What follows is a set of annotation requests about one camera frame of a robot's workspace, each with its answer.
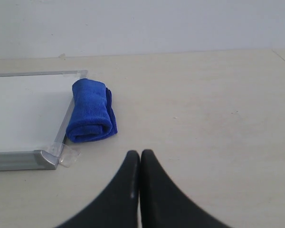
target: folded microfiber cloth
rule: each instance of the folded microfiber cloth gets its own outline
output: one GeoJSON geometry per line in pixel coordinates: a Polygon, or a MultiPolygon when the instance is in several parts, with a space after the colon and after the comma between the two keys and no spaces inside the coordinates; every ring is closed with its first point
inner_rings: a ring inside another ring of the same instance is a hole
{"type": "Polygon", "coordinates": [[[72,142],[97,141],[117,133],[112,94],[104,83],[83,78],[72,90],[75,107],[66,128],[72,142]]]}

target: white board surface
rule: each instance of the white board surface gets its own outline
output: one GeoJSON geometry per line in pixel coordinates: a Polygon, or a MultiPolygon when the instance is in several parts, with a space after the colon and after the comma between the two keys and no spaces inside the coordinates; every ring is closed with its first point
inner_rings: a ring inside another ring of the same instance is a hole
{"type": "Polygon", "coordinates": [[[0,152],[52,144],[79,77],[76,73],[0,77],[0,152]]]}

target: clear tape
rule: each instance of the clear tape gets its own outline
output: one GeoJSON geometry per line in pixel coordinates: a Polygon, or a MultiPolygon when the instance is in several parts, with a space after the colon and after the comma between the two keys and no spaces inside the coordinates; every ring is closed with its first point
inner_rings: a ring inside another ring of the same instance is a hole
{"type": "Polygon", "coordinates": [[[80,152],[73,150],[63,143],[57,142],[49,146],[48,152],[57,158],[59,157],[59,164],[67,168],[75,163],[80,155],[80,152]]]}

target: white wall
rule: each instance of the white wall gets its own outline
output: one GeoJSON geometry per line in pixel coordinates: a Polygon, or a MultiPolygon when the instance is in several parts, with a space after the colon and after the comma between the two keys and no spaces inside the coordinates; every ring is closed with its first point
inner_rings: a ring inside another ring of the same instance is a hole
{"type": "Polygon", "coordinates": [[[0,59],[285,48],[285,0],[0,0],[0,59]]]}

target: beige tabletop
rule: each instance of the beige tabletop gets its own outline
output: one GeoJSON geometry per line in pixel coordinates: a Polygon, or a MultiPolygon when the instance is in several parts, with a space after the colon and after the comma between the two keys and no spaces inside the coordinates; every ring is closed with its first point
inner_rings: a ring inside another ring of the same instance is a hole
{"type": "Polygon", "coordinates": [[[234,228],[285,228],[285,50],[0,60],[0,73],[87,69],[119,133],[68,144],[70,168],[0,172],[0,228],[54,227],[151,148],[193,201],[234,228]]]}

